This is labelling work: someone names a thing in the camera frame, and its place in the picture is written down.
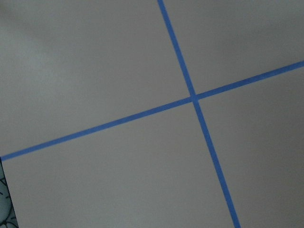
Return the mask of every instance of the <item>gray panel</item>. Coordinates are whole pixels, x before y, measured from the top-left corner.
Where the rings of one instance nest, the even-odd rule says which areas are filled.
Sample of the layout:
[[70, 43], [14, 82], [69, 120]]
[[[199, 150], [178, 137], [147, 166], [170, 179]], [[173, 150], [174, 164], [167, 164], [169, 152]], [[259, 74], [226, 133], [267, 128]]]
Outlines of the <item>gray panel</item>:
[[302, 0], [165, 0], [198, 93], [304, 59]]
[[1, 1], [1, 155], [189, 96], [153, 1]]
[[4, 168], [20, 227], [233, 227], [191, 104]]
[[304, 226], [304, 70], [201, 102], [243, 227]]

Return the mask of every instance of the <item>black and white patterned fabric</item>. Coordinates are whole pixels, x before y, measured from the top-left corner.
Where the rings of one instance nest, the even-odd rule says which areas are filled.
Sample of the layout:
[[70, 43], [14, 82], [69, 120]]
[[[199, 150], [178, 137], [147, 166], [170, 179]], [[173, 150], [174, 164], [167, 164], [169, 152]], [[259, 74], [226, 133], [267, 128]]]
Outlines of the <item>black and white patterned fabric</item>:
[[19, 228], [0, 159], [0, 228]]

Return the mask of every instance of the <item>blue line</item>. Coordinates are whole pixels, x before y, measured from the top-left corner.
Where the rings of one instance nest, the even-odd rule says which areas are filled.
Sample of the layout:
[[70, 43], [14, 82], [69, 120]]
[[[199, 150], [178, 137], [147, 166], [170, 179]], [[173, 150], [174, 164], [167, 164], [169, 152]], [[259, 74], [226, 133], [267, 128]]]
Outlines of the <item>blue line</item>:
[[206, 97], [209, 97], [209, 96], [220, 94], [220, 93], [223, 93], [225, 91], [232, 90], [232, 89], [235, 89], [235, 88], [238, 88], [238, 87], [241, 87], [241, 86], [245, 86], [245, 85], [248, 85], [248, 84], [251, 84], [251, 83], [254, 83], [254, 82], [257, 82], [257, 81], [261, 81], [261, 80], [264, 80], [264, 79], [267, 79], [267, 78], [270, 78], [270, 77], [274, 77], [276, 75], [280, 75], [280, 74], [286, 73], [288, 71], [299, 69], [301, 67], [304, 67], [304, 61], [294, 63], [294, 64], [291, 64], [291, 65], [288, 65], [288, 66], [284, 66], [284, 67], [276, 69], [276, 70], [272, 70], [272, 71], [269, 71], [269, 72], [266, 72], [266, 73], [263, 73], [263, 74], [260, 74], [260, 75], [256, 75], [256, 76], [253, 76], [253, 77], [241, 80], [241, 81], [237, 81], [237, 82], [234, 82], [234, 83], [231, 83], [231, 84], [228, 84], [228, 85], [221, 86], [221, 87], [216, 88], [216, 89], [206, 91], [204, 93], [198, 94], [197, 98], [198, 99], [203, 99], [203, 98], [206, 98]]
[[114, 127], [114, 126], [117, 126], [117, 125], [120, 125], [120, 124], [124, 124], [124, 123], [130, 122], [130, 121], [133, 121], [133, 120], [137, 120], [137, 119], [140, 119], [140, 118], [152, 115], [152, 114], [156, 114], [156, 113], [159, 113], [159, 112], [171, 109], [171, 108], [175, 108], [175, 107], [178, 107], [178, 106], [181, 106], [181, 105], [185, 105], [185, 104], [190, 103], [190, 102], [191, 102], [191, 98], [187, 97], [187, 98], [175, 101], [175, 102], [171, 102], [169, 104], [165, 104], [165, 105], [153, 108], [153, 109], [149, 109], [147, 111], [143, 111], [143, 112], [140, 112], [140, 113], [137, 113], [137, 114], [134, 114], [134, 115], [130, 115], [130, 116], [118, 119], [118, 120], [114, 120], [114, 121], [108, 122], [106, 124], [102, 124], [102, 125], [92, 127], [92, 128], [89, 128], [89, 129], [86, 129], [86, 130], [83, 130], [83, 131], [79, 131], [79, 132], [76, 132], [76, 133], [73, 133], [73, 134], [69, 134], [69, 135], [66, 135], [66, 136], [48, 141], [48, 142], [44, 142], [42, 144], [38, 144], [38, 145], [35, 145], [35, 146], [32, 146], [32, 147], [17, 151], [17, 152], [9, 153], [9, 154], [6, 154], [6, 155], [2, 156], [1, 159], [2, 159], [2, 161], [12, 159], [12, 158], [15, 158], [15, 157], [27, 154], [27, 153], [38, 151], [38, 150], [41, 150], [41, 149], [44, 149], [44, 148], [47, 148], [47, 147], [50, 147], [50, 146], [54, 146], [56, 144], [63, 143], [63, 142], [66, 142], [66, 141], [70, 141], [72, 139], [76, 139], [76, 138], [79, 138], [79, 137], [82, 137], [82, 136], [85, 136], [85, 135], [88, 135], [88, 134], [99, 132], [99, 131], [102, 131], [104, 129], [111, 128], [111, 127]]
[[187, 87], [188, 87], [188, 90], [189, 90], [189, 93], [190, 93], [190, 96], [191, 96], [191, 99], [192, 99], [192, 103], [194, 105], [196, 114], [198, 116], [199, 123], [200, 123], [201, 129], [203, 131], [203, 134], [204, 134], [204, 137], [205, 137], [205, 140], [206, 140], [206, 143], [207, 143], [207, 146], [208, 146], [208, 149], [209, 149], [212, 161], [213, 161], [213, 165], [214, 165], [214, 168], [215, 168], [217, 176], [218, 176], [218, 180], [219, 180], [220, 185], [222, 187], [222, 191], [224, 193], [224, 196], [225, 196], [225, 199], [226, 199], [226, 202], [227, 202], [227, 206], [228, 206], [228, 209], [229, 209], [234, 227], [235, 228], [240, 228], [241, 225], [239, 223], [238, 216], [237, 216], [236, 210], [234, 208], [232, 198], [231, 198], [231, 195], [229, 193], [228, 186], [226, 184], [225, 177], [224, 177], [223, 171], [222, 171], [220, 163], [219, 163], [219, 159], [218, 159], [216, 151], [214, 149], [214, 146], [213, 146], [213, 143], [212, 143], [212, 140], [211, 140], [211, 136], [210, 136], [208, 128], [207, 128], [206, 121], [204, 119], [202, 110], [200, 108], [198, 97], [195, 93], [193, 84], [191, 82], [190, 75], [189, 75], [188, 70], [187, 70], [186, 63], [184, 61], [184, 58], [183, 58], [182, 53], [181, 53], [181, 49], [180, 49], [179, 44], [177, 42], [176, 36], [174, 34], [169, 15], [167, 13], [167, 10], [165, 8], [165, 5], [164, 5], [163, 1], [158, 0], [158, 4], [160, 6], [160, 10], [161, 10], [163, 19], [164, 19], [165, 24], [167, 26], [167, 30], [168, 30], [168, 33], [170, 35], [170, 38], [171, 38], [171, 41], [172, 41], [177, 59], [179, 61], [182, 73], [184, 75], [185, 82], [187, 84]]

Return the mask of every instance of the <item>patterned cloth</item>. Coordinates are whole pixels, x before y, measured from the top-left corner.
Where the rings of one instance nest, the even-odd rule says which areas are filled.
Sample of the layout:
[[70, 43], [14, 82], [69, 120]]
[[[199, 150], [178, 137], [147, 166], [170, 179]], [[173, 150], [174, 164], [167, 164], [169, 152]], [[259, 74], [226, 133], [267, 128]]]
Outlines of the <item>patterned cloth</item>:
[[19, 228], [0, 158], [0, 228]]

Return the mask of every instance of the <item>gray floor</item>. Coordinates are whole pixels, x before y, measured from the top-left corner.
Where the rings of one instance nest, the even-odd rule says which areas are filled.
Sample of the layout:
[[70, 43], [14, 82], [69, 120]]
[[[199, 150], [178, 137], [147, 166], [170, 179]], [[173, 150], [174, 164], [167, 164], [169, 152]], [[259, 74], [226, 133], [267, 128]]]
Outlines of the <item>gray floor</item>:
[[[164, 3], [197, 94], [304, 60], [303, 1]], [[21, 228], [237, 227], [190, 99], [33, 149], [190, 96], [157, 1], [1, 0], [0, 43]], [[199, 101], [244, 228], [304, 226], [303, 87], [299, 68]]]

